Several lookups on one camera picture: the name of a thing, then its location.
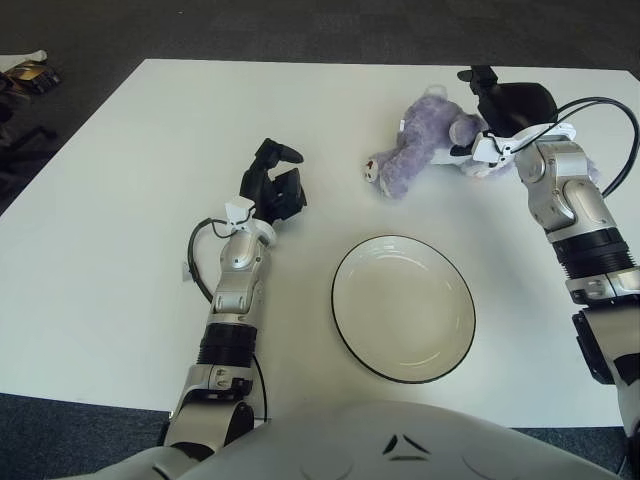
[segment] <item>white table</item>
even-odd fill
[[[361,177],[393,146],[429,84],[474,111],[459,67],[147,60],[0,217],[0,391],[170,410],[195,360],[208,305],[183,281],[188,235],[222,216],[269,136],[306,158],[309,206],[278,226],[257,354],[273,417],[302,406],[395,399],[508,426],[620,424],[616,392],[587,371],[564,273],[530,218],[515,172],[473,181],[432,167],[401,202]],[[544,84],[559,105],[611,96],[640,111],[625,72],[497,68]],[[596,107],[572,119],[605,182],[626,159],[627,119]],[[608,200],[640,251],[640,168]],[[343,255],[378,234],[425,241],[461,271],[477,329],[464,362],[424,385],[378,378],[343,346],[330,286]],[[222,242],[198,244],[209,285]],[[250,398],[261,410],[260,388]]]

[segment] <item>purple stuffed animal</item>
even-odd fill
[[[446,93],[426,93],[404,114],[396,148],[369,158],[365,179],[377,181],[387,197],[402,198],[411,180],[431,163],[438,149],[470,145],[486,128],[482,118],[464,113],[446,99]]]

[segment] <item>plush toy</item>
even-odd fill
[[[440,149],[466,147],[488,128],[478,115],[469,115],[446,98],[446,91],[431,88],[404,114],[396,148],[372,155],[364,166],[368,182],[376,183],[390,198],[402,198],[411,180],[432,163]],[[464,165],[455,157],[438,163]]]

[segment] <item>dark floor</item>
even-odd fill
[[[21,0],[0,5],[0,53],[49,53],[64,83],[11,126],[54,128],[55,148],[144,58],[594,67],[640,78],[639,26],[638,0]],[[0,478],[95,470],[152,446],[165,418],[0,395]],[[621,429],[525,433],[610,470],[623,455]]]

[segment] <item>white plate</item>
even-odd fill
[[[396,382],[449,373],[473,341],[475,310],[464,279],[440,252],[407,237],[354,247],[333,280],[332,306],[349,351]]]

